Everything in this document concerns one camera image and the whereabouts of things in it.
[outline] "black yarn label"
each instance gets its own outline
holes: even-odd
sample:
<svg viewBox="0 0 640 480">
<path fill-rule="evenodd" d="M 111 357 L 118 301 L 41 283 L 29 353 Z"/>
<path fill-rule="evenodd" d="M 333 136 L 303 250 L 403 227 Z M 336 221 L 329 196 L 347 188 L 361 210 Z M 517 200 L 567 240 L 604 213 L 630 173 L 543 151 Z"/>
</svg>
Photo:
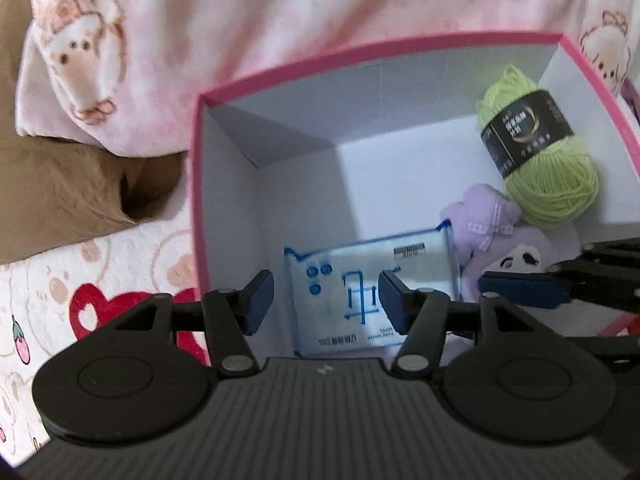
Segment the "black yarn label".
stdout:
<svg viewBox="0 0 640 480">
<path fill-rule="evenodd" d="M 497 114 L 481 133 L 502 178 L 574 132 L 546 90 L 536 90 Z"/>
</svg>

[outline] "printed label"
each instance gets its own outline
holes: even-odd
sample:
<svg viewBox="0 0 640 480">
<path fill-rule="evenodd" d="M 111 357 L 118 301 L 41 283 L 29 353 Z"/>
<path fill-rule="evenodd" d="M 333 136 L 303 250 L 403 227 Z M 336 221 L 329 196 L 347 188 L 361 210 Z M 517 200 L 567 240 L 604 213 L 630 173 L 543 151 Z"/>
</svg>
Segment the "printed label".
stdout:
<svg viewBox="0 0 640 480">
<path fill-rule="evenodd" d="M 339 335 L 336 337 L 325 337 L 318 339 L 320 346 L 347 345 L 356 342 L 355 334 Z"/>
<path fill-rule="evenodd" d="M 417 256 L 418 254 L 424 254 L 424 243 L 407 245 L 405 247 L 396 247 L 394 249 L 395 258 L 409 258 L 411 256 Z"/>
<path fill-rule="evenodd" d="M 371 334 L 367 336 L 367 340 L 373 341 L 374 339 L 382 339 L 383 337 L 391 337 L 396 334 L 396 331 L 392 326 L 388 328 L 381 328 L 377 334 Z"/>
<path fill-rule="evenodd" d="M 497 114 L 480 137 L 507 178 L 547 146 L 573 134 L 549 92 L 536 90 Z"/>
</svg>

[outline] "panda face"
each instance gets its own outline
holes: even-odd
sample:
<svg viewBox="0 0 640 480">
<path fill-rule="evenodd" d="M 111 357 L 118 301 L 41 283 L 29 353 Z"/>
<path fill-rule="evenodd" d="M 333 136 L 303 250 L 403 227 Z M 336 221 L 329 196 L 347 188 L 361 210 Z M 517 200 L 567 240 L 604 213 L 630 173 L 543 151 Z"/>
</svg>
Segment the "panda face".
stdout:
<svg viewBox="0 0 640 480">
<path fill-rule="evenodd" d="M 489 270 L 495 272 L 540 272 L 542 270 L 542 261 L 540 260 L 540 252 L 534 246 L 518 245 L 508 254 L 505 254 L 499 260 L 485 267 L 482 272 Z"/>
</svg>

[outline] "purple plush toy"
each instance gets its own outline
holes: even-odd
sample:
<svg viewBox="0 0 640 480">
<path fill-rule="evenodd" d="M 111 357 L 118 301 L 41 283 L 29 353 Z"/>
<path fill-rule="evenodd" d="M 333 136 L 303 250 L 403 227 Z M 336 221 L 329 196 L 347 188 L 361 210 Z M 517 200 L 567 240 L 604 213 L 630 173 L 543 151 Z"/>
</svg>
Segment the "purple plush toy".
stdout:
<svg viewBox="0 0 640 480">
<path fill-rule="evenodd" d="M 487 184 L 467 189 L 462 202 L 444 208 L 440 217 L 451 221 L 458 262 L 465 266 L 471 254 L 487 251 L 495 235 L 510 236 L 522 211 Z"/>
<path fill-rule="evenodd" d="M 463 202 L 440 213 L 451 221 L 462 271 L 462 297 L 478 301 L 483 272 L 541 272 L 558 261 L 553 247 L 537 227 L 514 227 L 520 208 L 484 184 L 470 187 Z"/>
</svg>

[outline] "strawberry print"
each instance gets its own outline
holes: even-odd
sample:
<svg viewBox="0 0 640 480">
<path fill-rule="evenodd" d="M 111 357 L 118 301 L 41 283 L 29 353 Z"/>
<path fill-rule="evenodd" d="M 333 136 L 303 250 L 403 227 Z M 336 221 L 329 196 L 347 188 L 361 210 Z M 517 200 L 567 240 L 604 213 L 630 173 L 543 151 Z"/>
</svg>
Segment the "strawberry print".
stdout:
<svg viewBox="0 0 640 480">
<path fill-rule="evenodd" d="M 14 322 L 14 343 L 15 349 L 18 351 L 18 355 L 20 360 L 28 365 L 31 361 L 31 353 L 29 352 L 29 345 L 27 345 L 27 341 L 24 338 L 24 332 L 20 328 L 20 325 L 15 320 L 14 316 L 11 316 L 11 319 Z"/>
</svg>

